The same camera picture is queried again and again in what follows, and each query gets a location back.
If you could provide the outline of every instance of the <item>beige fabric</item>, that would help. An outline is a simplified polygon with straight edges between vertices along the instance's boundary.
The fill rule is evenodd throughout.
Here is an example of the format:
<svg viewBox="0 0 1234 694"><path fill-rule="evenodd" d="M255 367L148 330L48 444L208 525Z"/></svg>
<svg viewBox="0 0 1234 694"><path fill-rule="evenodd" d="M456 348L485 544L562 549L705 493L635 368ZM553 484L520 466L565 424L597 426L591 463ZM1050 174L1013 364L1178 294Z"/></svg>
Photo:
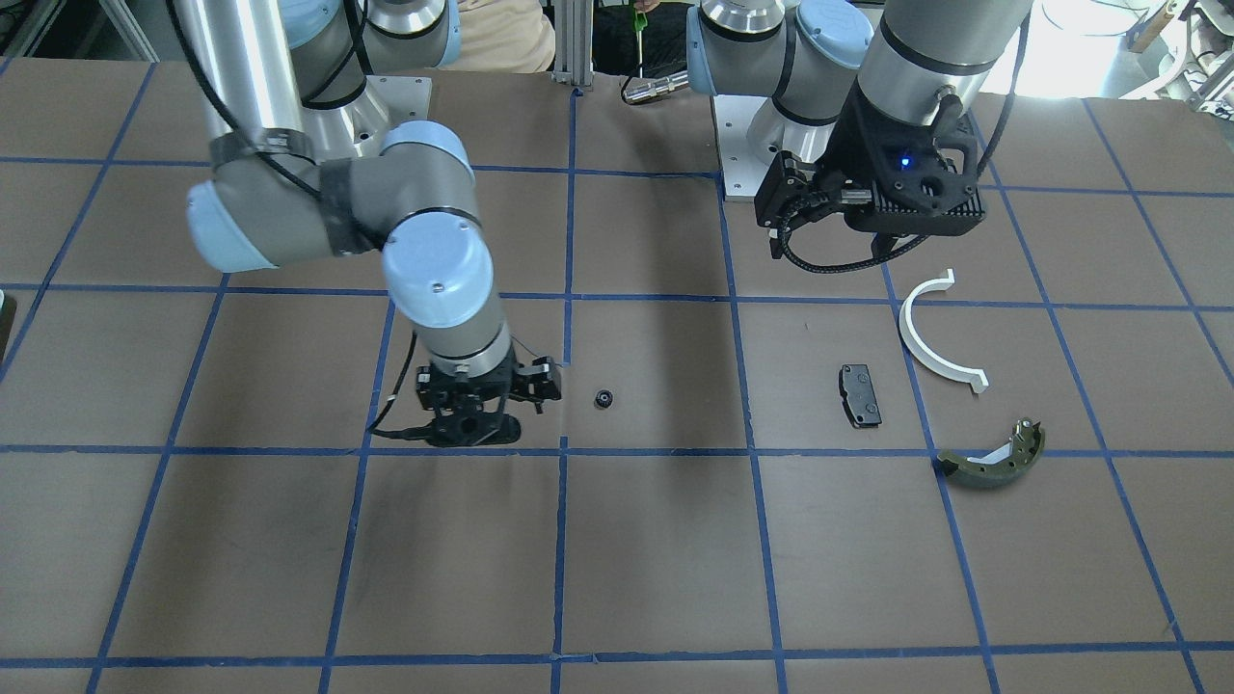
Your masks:
<svg viewBox="0 0 1234 694"><path fill-rule="evenodd" d="M539 0L459 0L463 49L448 70L538 73L557 38Z"/></svg>

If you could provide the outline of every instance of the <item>metal post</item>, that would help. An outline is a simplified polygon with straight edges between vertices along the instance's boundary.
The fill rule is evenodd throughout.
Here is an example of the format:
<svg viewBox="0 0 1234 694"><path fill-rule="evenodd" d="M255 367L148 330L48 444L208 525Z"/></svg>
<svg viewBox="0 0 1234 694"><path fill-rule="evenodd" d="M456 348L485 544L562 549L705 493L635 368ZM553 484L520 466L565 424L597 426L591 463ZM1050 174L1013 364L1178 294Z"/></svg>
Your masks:
<svg viewBox="0 0 1234 694"><path fill-rule="evenodd" d="M111 20L112 26L116 27L120 38L125 41L130 51L137 53L141 59L148 63L158 62L158 53L154 52L154 46L146 38L142 25L137 22L137 17L133 16L132 10L128 9L128 5L123 0L99 0L99 6L107 14L107 19Z"/></svg>
<svg viewBox="0 0 1234 694"><path fill-rule="evenodd" d="M557 57L553 79L574 86L591 86L591 0L560 0L557 17Z"/></svg>
<svg viewBox="0 0 1234 694"><path fill-rule="evenodd" d="M262 141L304 132L300 93L278 0L175 0L184 32L223 104ZM210 137L231 128L207 109Z"/></svg>
<svg viewBox="0 0 1234 694"><path fill-rule="evenodd" d="M1222 67L1217 68L1217 72L1208 75L1204 84L1199 85L1190 98L1187 98L1187 106L1192 111L1201 110L1204 104L1220 99L1230 86L1234 86L1234 56L1225 58Z"/></svg>

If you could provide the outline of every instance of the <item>white curved bracket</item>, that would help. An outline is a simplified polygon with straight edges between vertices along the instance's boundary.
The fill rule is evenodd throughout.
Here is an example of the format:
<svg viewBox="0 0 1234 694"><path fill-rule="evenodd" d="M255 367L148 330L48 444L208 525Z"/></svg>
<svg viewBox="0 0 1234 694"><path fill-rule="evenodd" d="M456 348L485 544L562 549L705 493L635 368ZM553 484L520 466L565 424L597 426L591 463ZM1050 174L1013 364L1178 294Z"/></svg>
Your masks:
<svg viewBox="0 0 1234 694"><path fill-rule="evenodd" d="M986 378L986 372L961 367L944 359L938 352L926 345L922 336L917 332L917 326L913 325L913 301L927 291L943 291L953 284L955 284L955 272L948 268L946 275L923 282L908 294L903 305L900 306L900 338L905 341L913 357L917 357L917 361L929 370L943 378L967 383L974 393L985 393L986 388L990 388L990 379Z"/></svg>

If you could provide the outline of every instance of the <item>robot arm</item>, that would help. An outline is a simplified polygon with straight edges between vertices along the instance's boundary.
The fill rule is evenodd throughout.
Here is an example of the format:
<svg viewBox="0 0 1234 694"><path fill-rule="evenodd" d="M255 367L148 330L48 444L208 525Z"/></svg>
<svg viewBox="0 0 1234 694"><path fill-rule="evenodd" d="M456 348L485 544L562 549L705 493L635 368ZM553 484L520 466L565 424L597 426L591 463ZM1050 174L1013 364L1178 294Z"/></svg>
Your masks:
<svg viewBox="0 0 1234 694"><path fill-rule="evenodd" d="M417 393L436 415L428 427L397 433L437 446L517 441L518 421L505 414L506 401L532 401L539 409L547 399L560 399L559 375L550 358L528 368L515 359L481 236L475 175L462 142L442 125L408 121L369 133L364 147L374 140L375 156L344 149L344 158L329 158L315 152L317 142L305 126L312 109L302 106L306 90L300 86L322 79L306 80L307 68L296 61L336 43L329 35L338 31L339 12L318 20L317 33L292 49L289 37L311 32L292 31L304 27L289 25L297 15L284 16L280 5L295 9L304 2L169 0L190 65L207 98L215 91L212 101L223 105L210 122L213 180L189 194L189 227L199 252L222 272L242 272L381 249L390 296L429 352ZM339 0L311 5L329 15ZM404 9L408 19L421 5L379 1L369 11L376 7ZM396 23L390 12L375 16L386 28L374 47L399 41L394 31L400 27L412 36L418 26ZM448 12L420 21L418 36L431 42L457 31ZM437 46L424 53L436 56L434 63L448 57L444 41ZM346 64L360 58L339 48L333 61L313 64L342 64L338 75L357 77ZM370 52L370 59L375 54ZM322 95L329 98L336 89L348 94L348 104L332 109L346 116L347 105L363 98L368 83L363 70L357 88L332 79L326 75ZM484 404L494 399L500 399L497 410L485 411Z"/></svg>
<svg viewBox="0 0 1234 694"><path fill-rule="evenodd" d="M754 199L771 254L845 272L980 224L985 157L967 110L1032 0L887 0L876 30L843 0L780 6L703 0L687 25L692 88L770 98L748 137L775 152ZM874 259L792 253L793 230L835 212L875 235Z"/></svg>

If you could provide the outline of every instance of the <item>black ring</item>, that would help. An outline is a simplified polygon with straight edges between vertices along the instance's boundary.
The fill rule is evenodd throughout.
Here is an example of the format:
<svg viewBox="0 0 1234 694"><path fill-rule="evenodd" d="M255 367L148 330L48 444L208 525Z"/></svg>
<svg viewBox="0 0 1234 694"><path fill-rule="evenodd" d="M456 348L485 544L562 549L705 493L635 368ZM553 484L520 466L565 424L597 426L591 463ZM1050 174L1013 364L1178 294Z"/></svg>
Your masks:
<svg viewBox="0 0 1234 694"><path fill-rule="evenodd" d="M775 93L771 95L772 99L779 99L784 96L784 93L789 90L789 80L792 78L792 63L797 58L797 9L792 7L789 14L784 17L785 26L789 26L789 33L785 35L784 41L784 65L780 68L780 82L775 85Z"/></svg>
<svg viewBox="0 0 1234 694"><path fill-rule="evenodd" d="M779 96L771 98L771 105L775 106L776 111L780 111L781 116L789 119L790 121L795 123L807 125L811 127L822 127L824 125L832 125L833 122L840 120L839 115L832 116L829 119L807 119L806 116L790 111L787 106L780 102Z"/></svg>
<svg viewBox="0 0 1234 694"><path fill-rule="evenodd" d="M891 46L891 48L896 53L898 53L901 58L908 61L909 63L917 65L918 68L924 68L932 73L948 74L955 77L971 77L988 72L990 68L995 67L995 63L998 62L998 58L995 58L988 63L981 63L977 65L958 65L955 63L944 63L943 61L935 61L934 58L930 58L924 53L918 53L916 48L901 41L900 37L896 36L893 31L891 31L891 27L887 26L886 17L884 17L882 21L879 22L879 31L882 32L882 38L887 42L887 46Z"/></svg>
<svg viewBox="0 0 1234 694"><path fill-rule="evenodd" d="M281 127L260 128L253 138L255 147L249 147L244 138L234 130L228 131L210 141L210 162L213 168L218 168L228 162L248 157L257 152L268 154L291 154L310 162L312 158L312 141L299 130Z"/></svg>
<svg viewBox="0 0 1234 694"><path fill-rule="evenodd" d="M364 78L364 79L360 80L360 85L357 86L347 96L341 96L341 98L333 99L331 101L301 101L301 105L305 109L312 109L313 111L329 111L329 110L333 110L333 109L341 109L341 107L350 104L352 101L355 101L357 99L359 99L360 95L364 94L364 89L368 85L369 85L369 80L368 80L368 78Z"/></svg>
<svg viewBox="0 0 1234 694"><path fill-rule="evenodd" d="M766 41L769 38L772 38L776 33L779 33L780 32L780 27L784 26L784 22L780 22L771 31L763 31L763 32L759 32L759 33L742 33L739 31L733 31L733 30L728 28L727 26L721 26L719 23L716 22L716 20L713 20L713 19L708 17L707 15L702 14L702 11L700 11L698 15L702 17L702 23L708 30L711 30L712 33L714 33L716 36L718 36L721 38L724 38L724 40L728 40L728 41L735 41L738 43L758 43L760 41Z"/></svg>

